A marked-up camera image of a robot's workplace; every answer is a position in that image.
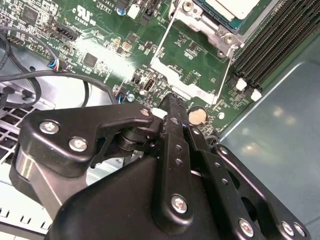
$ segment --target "cable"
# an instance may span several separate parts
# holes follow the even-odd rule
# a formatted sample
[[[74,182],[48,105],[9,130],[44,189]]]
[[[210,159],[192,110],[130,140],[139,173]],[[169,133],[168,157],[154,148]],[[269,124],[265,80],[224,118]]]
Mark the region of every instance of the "cable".
[[[0,32],[3,32],[3,31],[12,31],[12,32],[17,32],[17,33],[22,33],[22,34],[25,34],[27,35],[28,37],[36,40],[38,43],[40,43],[50,54],[51,56],[58,61],[58,57],[57,55],[51,50],[50,47],[48,47],[48,45],[46,45],[40,38],[38,38],[37,36],[35,35],[32,35],[31,33],[25,31],[25,30],[22,30],[22,29],[19,29],[19,28],[16,28],[16,27],[13,27],[13,26],[0,26]]]
[[[21,73],[29,73],[29,71],[18,61],[18,59],[16,58],[16,56],[12,50],[10,50],[9,59]],[[39,99],[41,98],[41,95],[42,95],[42,90],[41,90],[41,86],[40,86],[38,80],[35,77],[29,77],[29,78],[27,78],[27,80],[29,81],[29,83],[31,84],[31,86],[34,90],[34,94],[35,94],[34,101],[29,102],[29,103],[7,102],[5,104],[5,106],[7,108],[26,109],[26,108],[32,107],[33,105],[35,105],[39,101]]]
[[[1,70],[4,68],[5,64],[8,61],[8,57],[11,52],[11,48],[10,48],[9,41],[7,40],[7,38],[3,34],[0,34],[0,39],[3,41],[4,46],[5,46],[4,55],[0,61],[0,70]]]
[[[20,80],[20,79],[38,78],[38,77],[47,77],[47,76],[68,77],[68,78],[74,78],[74,79],[85,81],[99,88],[100,90],[106,92],[109,95],[112,104],[118,104],[118,101],[110,87],[103,84],[101,81],[96,80],[93,77],[79,75],[71,72],[56,72],[54,70],[41,70],[41,71],[33,71],[28,73],[12,74],[12,75],[0,76],[0,83],[7,82],[7,81]]]
[[[18,59],[16,58],[16,56],[14,55],[12,49],[11,49],[11,45],[8,42],[7,38],[5,37],[5,35],[3,35],[2,33],[0,33],[0,38],[1,39],[5,39],[5,45],[4,45],[4,50],[6,53],[8,53],[8,57],[10,59],[10,61],[14,64],[14,66],[21,72],[21,73],[28,73],[29,71],[18,61]],[[28,78],[27,79],[33,90],[35,93],[35,100],[30,102],[30,103],[13,103],[13,102],[6,102],[4,104],[5,107],[7,108],[13,108],[13,109],[23,109],[23,108],[29,108],[31,106],[33,106],[36,102],[39,101],[39,99],[41,98],[41,94],[42,94],[42,90],[40,87],[39,82],[34,78]]]
[[[89,100],[89,84],[86,81],[83,81],[83,86],[84,86],[84,100],[82,103],[82,108],[87,106],[88,100]]]

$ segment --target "screw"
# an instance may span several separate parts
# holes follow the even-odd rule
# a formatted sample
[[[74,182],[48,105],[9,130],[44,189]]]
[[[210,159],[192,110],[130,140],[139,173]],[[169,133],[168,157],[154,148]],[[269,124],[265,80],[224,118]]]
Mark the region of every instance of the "screw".
[[[171,122],[173,122],[174,124],[179,124],[179,120],[176,119],[175,117],[170,118]]]
[[[132,103],[136,98],[135,98],[135,95],[130,93],[128,94],[128,96],[126,96],[126,99],[128,100],[128,102]]]
[[[220,147],[220,150],[223,154],[227,155],[228,154],[228,151],[224,148],[224,147]]]
[[[191,12],[192,9],[194,9],[194,3],[192,1],[185,1],[182,5],[183,10],[185,10],[187,13]]]
[[[295,235],[295,233],[292,230],[292,228],[290,227],[290,225],[288,223],[286,223],[285,221],[282,222],[282,227],[285,230],[285,232],[287,234],[289,234],[290,236],[294,236]]]
[[[230,35],[224,38],[224,41],[226,44],[232,44],[232,40],[233,40],[233,37]]]
[[[225,57],[225,54],[222,52],[222,51],[218,51],[218,57],[219,58],[224,58]]]
[[[59,126],[53,121],[44,121],[39,126],[41,132],[45,134],[56,134],[59,132]]]
[[[87,149],[88,144],[86,140],[81,137],[74,137],[69,141],[69,147],[76,152],[83,152]]]
[[[305,231],[302,229],[302,227],[300,227],[297,223],[294,223],[293,226],[295,227],[295,229],[298,231],[298,233],[300,233],[303,237],[306,236]]]
[[[239,226],[245,235],[247,235],[250,238],[254,236],[254,229],[247,220],[240,218]]]
[[[186,201],[178,195],[174,195],[171,198],[171,204],[174,210],[176,210],[180,214],[184,214],[188,209]]]
[[[145,116],[149,116],[150,115],[147,109],[143,109],[142,108],[142,109],[140,109],[140,112]]]
[[[200,134],[200,131],[196,128],[192,129],[192,131],[195,133],[195,134]]]

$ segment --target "green circuit board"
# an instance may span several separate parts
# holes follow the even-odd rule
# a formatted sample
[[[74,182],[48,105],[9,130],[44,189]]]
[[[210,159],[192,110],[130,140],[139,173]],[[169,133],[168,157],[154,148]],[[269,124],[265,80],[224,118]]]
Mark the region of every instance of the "green circuit board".
[[[260,1],[251,23],[269,2]],[[68,71],[90,75],[111,87],[115,94],[119,91],[125,96],[133,94],[134,102],[154,108],[172,91],[166,79],[149,67],[169,24],[170,3],[169,0],[161,2],[150,22],[143,26],[140,23],[143,9],[133,20],[117,13],[114,0],[1,0],[0,24],[39,36],[69,65]],[[78,38],[74,41],[56,38],[47,27],[51,16],[56,22],[77,31]],[[244,27],[248,26],[250,22],[247,21]],[[49,59],[49,53],[32,39],[20,33],[11,34],[12,42]],[[196,84],[207,93],[217,93],[228,64],[228,58],[218,57],[217,49],[208,43],[204,34],[192,31],[180,21],[170,29],[159,56],[162,63],[179,73],[182,82]],[[140,76],[139,84],[132,81],[136,74]],[[148,91],[143,90],[150,79],[154,84]],[[120,102],[129,103],[126,97]],[[213,130],[221,132],[251,102],[250,97],[226,84],[215,105],[196,97],[187,103],[189,107],[206,109],[208,119],[200,129],[209,135]],[[223,119],[218,117],[219,113],[224,113]]]

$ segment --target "hex bolt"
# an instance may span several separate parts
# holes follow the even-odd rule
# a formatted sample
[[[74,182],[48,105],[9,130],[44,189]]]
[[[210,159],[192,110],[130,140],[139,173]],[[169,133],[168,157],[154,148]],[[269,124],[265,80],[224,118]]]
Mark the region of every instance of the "hex bolt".
[[[171,198],[171,204],[174,210],[176,210],[180,214],[184,214],[188,209],[186,201],[178,195],[174,195]]]
[[[254,229],[247,220],[240,218],[239,226],[245,235],[247,235],[250,238],[254,236]]]
[[[295,232],[293,231],[293,229],[290,227],[290,225],[288,223],[286,223],[285,221],[282,222],[282,227],[285,230],[285,232],[290,235],[290,236],[294,236]]]
[[[187,13],[188,12],[191,12],[193,9],[194,9],[194,3],[192,1],[185,1],[183,4],[182,4],[182,8],[183,10],[185,10]]]
[[[71,138],[69,141],[69,147],[76,152],[83,152],[88,148],[86,140],[81,137]]]
[[[300,233],[303,237],[306,236],[305,231],[303,230],[302,227],[300,227],[300,225],[298,225],[297,223],[294,223],[293,226],[298,231],[298,233]]]
[[[44,121],[39,126],[41,132],[45,134],[56,134],[59,132],[59,126],[53,121]]]

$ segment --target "capacitor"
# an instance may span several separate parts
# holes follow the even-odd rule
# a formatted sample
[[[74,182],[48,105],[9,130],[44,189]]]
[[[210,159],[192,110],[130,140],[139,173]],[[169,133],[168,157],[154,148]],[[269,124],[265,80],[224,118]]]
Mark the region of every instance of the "capacitor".
[[[126,15],[126,9],[125,8],[124,9],[116,8],[115,11],[120,16]]]
[[[132,93],[129,93],[129,94],[126,96],[126,99],[127,99],[128,102],[132,103],[132,102],[136,99],[136,97],[135,97],[135,95],[133,95]]]
[[[202,127],[208,122],[207,110],[203,106],[192,106],[188,111],[190,124],[196,127]]]

